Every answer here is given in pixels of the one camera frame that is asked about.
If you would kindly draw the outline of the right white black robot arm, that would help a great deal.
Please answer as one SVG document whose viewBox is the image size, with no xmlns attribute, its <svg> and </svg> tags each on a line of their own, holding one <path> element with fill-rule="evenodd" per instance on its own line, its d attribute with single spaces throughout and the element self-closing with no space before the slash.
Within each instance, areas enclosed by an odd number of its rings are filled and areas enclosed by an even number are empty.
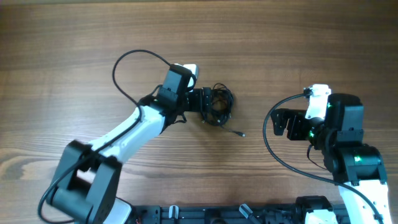
<svg viewBox="0 0 398 224">
<path fill-rule="evenodd" d="M 309 147 L 323 155 L 330 179 L 294 168 L 280 159 L 265 143 L 271 156 L 284 167 L 306 177 L 338 186 L 351 223 L 392 223 L 388 202 L 387 172 L 379 150 L 363 143 L 364 106 L 354 95 L 302 93 L 308 98 L 307 110 L 281 108 L 285 98 L 265 117 L 272 121 L 274 134 L 287 133 L 291 141 L 308 141 Z"/>
</svg>

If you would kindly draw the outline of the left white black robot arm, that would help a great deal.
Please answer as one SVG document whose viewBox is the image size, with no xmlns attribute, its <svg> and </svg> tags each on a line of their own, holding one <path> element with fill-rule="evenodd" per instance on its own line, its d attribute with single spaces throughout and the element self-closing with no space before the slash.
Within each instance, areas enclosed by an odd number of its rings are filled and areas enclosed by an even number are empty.
<svg viewBox="0 0 398 224">
<path fill-rule="evenodd" d="M 108 134 L 65 147 L 50 187 L 39 204 L 56 208 L 72 223 L 132 223 L 133 205 L 116 196 L 123 165 L 148 141 L 198 112 L 198 66 L 171 64 L 163 84 L 141 98 L 136 109 Z"/>
</svg>

